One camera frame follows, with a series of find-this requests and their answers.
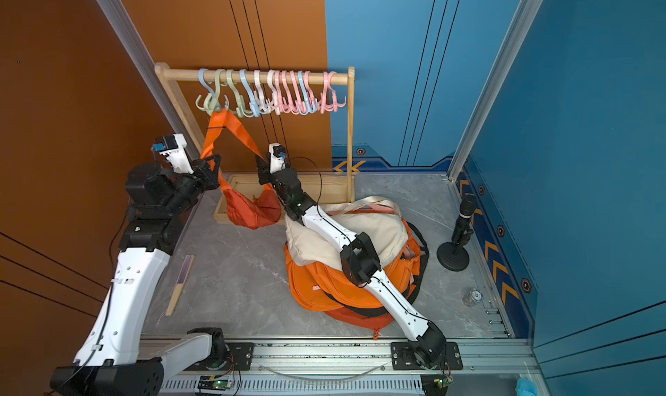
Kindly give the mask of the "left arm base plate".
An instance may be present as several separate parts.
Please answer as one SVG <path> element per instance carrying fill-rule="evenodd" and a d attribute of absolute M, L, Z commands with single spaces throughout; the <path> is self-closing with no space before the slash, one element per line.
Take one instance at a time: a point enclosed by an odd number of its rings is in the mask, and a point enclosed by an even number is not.
<path fill-rule="evenodd" d="M 252 342 L 232 342 L 225 344 L 225 352 L 215 358 L 210 356 L 195 364 L 204 371 L 228 371 L 235 368 L 241 372 L 249 371 L 253 364 L 255 344 Z"/>

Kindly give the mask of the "dark orange sling bag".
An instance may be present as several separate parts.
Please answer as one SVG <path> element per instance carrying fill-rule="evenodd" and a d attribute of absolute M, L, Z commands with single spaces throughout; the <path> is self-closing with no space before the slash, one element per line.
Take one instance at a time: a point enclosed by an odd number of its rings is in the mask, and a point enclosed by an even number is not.
<path fill-rule="evenodd" d="M 378 340 L 382 329 L 393 321 L 394 317 L 385 309 L 356 309 L 355 307 L 340 307 L 325 311 L 327 316 L 352 326 L 366 328 L 373 333 L 373 339 Z"/>

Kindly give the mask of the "bright orange sling bag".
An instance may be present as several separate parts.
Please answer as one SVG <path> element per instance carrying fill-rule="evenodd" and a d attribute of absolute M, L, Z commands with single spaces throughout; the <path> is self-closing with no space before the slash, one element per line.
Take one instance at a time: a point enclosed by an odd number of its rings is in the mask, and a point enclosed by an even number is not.
<path fill-rule="evenodd" d="M 291 294 L 301 307 L 311 312 L 330 312 L 343 307 L 319 287 L 306 267 L 293 261 L 287 245 L 284 245 L 284 254 Z"/>
<path fill-rule="evenodd" d="M 429 251 L 416 226 L 403 220 L 401 231 L 408 236 L 399 253 L 390 251 L 392 262 L 384 264 L 388 279 L 409 303 L 418 297 Z M 331 317 L 353 324 L 389 318 L 389 311 L 371 293 L 352 285 L 343 272 L 322 262 L 303 267 L 295 265 L 290 272 L 292 294 L 310 311 L 325 312 Z"/>

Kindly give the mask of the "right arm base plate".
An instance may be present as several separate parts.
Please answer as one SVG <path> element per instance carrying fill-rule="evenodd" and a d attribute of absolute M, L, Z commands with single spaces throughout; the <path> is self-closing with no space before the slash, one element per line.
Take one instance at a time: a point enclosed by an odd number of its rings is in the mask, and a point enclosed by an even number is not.
<path fill-rule="evenodd" d="M 393 369 L 396 371 L 407 370 L 463 370 L 461 351 L 456 342 L 447 342 L 445 350 L 439 358 L 430 359 L 411 342 L 391 342 L 390 355 Z"/>

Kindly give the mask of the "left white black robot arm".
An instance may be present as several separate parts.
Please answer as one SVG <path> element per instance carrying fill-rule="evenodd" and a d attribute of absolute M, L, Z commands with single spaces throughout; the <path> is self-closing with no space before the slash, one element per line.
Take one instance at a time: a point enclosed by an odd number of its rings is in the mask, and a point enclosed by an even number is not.
<path fill-rule="evenodd" d="M 142 328 L 187 214 L 205 191 L 218 189 L 220 156 L 193 161 L 177 173 L 159 162 L 128 172 L 128 225 L 109 292 L 71 365 L 56 368 L 50 391 L 62 395 L 156 395 L 164 380 L 204 362 L 217 369 L 228 349 L 220 328 L 194 328 L 166 348 L 140 358 Z"/>

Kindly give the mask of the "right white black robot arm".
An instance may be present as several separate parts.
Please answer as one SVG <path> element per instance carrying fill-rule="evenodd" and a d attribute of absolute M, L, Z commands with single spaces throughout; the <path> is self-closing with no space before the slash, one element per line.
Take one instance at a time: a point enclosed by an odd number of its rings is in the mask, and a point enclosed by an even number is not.
<path fill-rule="evenodd" d="M 319 205 L 284 151 L 256 159 L 285 216 L 290 289 L 307 310 L 379 332 L 396 322 L 424 368 L 440 368 L 447 339 L 413 306 L 429 251 L 397 205 L 380 196 Z"/>

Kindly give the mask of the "beige sling bag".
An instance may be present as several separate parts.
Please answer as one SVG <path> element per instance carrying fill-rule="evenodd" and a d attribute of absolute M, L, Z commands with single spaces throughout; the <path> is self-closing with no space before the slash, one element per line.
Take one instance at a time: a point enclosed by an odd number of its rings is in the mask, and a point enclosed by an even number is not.
<path fill-rule="evenodd" d="M 395 203 L 380 196 L 367 196 L 354 203 L 324 204 L 323 210 L 355 233 L 369 235 L 385 268 L 399 257 L 409 235 Z M 306 266 L 320 262 L 340 271 L 340 251 L 312 229 L 287 218 L 287 250 L 293 262 Z"/>

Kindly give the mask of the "orange bag with black strap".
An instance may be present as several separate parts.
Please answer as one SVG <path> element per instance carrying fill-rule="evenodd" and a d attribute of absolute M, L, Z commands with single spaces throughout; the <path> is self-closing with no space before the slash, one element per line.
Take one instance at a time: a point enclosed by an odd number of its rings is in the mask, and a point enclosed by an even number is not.
<path fill-rule="evenodd" d="M 428 259 L 430 256 L 428 244 L 425 241 L 421 231 L 416 228 L 414 224 L 407 220 L 402 220 L 409 240 L 400 256 L 400 263 L 411 262 L 411 272 L 409 278 L 409 286 L 402 292 L 404 297 L 410 304 L 414 304 L 419 292 L 421 290 L 422 280 L 428 266 Z M 344 307 L 354 307 L 352 305 L 343 304 Z M 385 309 L 385 307 L 369 307 L 368 309 Z"/>

